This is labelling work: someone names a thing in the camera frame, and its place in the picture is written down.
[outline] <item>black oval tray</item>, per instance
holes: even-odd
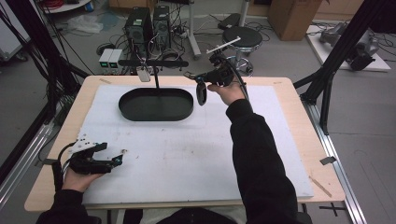
[[[192,113],[193,99],[182,89],[138,88],[121,96],[119,108],[128,120],[176,121]]]

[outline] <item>person's arm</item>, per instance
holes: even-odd
[[[40,215],[37,224],[88,223],[88,213],[82,197],[91,182],[102,175],[79,175],[68,169],[61,190],[55,193],[49,211]]]
[[[253,113],[238,83],[225,88],[210,85],[208,89],[229,106],[226,114],[232,122],[233,165],[247,223],[298,223],[295,189],[286,177],[265,119]]]

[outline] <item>black sleeve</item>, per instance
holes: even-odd
[[[82,193],[62,189],[56,192],[51,209],[40,215],[36,224],[86,224],[88,223],[87,210],[82,203]]]
[[[247,223],[298,223],[297,197],[265,119],[247,100],[227,109],[232,122],[233,165]]]

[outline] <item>black stool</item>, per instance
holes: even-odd
[[[236,69],[248,76],[253,75],[253,64],[246,58],[242,58],[242,53],[250,53],[258,49],[262,45],[262,35],[253,29],[247,27],[235,26],[224,31],[222,35],[223,43],[235,40],[237,37],[241,39],[233,42],[228,47],[236,51],[235,56],[228,57],[236,67]]]

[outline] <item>floor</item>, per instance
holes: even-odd
[[[67,19],[80,14],[87,14],[83,9],[56,15],[54,19],[59,26],[64,26]],[[82,61],[95,74],[101,74],[96,48],[106,42],[115,41],[113,35],[122,35],[121,28],[125,19],[121,14],[109,12],[106,7],[99,7],[90,15],[98,15],[105,28],[99,35],[82,32],[66,32],[64,37],[76,50]],[[197,17],[196,29],[201,33],[216,33],[217,23],[212,17]],[[247,18],[247,22],[258,22],[268,26],[265,18]],[[320,63],[306,39],[297,42],[279,41],[271,30],[263,30],[264,39],[269,38],[253,52],[249,59],[255,65],[254,76],[257,77],[288,77],[293,82],[316,72]],[[219,35],[196,35],[202,52],[210,46],[221,44]],[[185,41],[186,52],[183,59],[190,63],[183,71],[164,69],[160,76],[181,76],[185,71],[203,73],[213,69],[206,55],[198,60],[192,56],[190,44]],[[396,53],[395,48],[386,50]],[[71,63],[88,71],[83,63],[67,47],[66,53]],[[361,210],[367,223],[396,223],[396,60],[395,55],[380,50],[382,59],[390,60],[391,71],[384,72],[352,72],[339,70],[333,81],[332,100],[329,115],[329,132],[344,166],[348,180],[356,194]],[[20,62],[13,59],[2,63],[0,67],[0,163],[3,163],[9,152],[16,146],[24,132],[33,122],[46,101],[46,82],[33,62]],[[306,87],[297,90],[303,93]],[[50,144],[43,149],[42,156],[50,149]],[[38,215],[26,212],[24,201],[38,175],[40,169],[32,165],[15,188],[13,194],[0,211],[0,222],[32,223]],[[326,209],[329,203],[310,203],[307,211],[314,223],[352,223],[344,210],[344,203],[335,203],[337,210]],[[90,211],[106,221],[105,211]]]

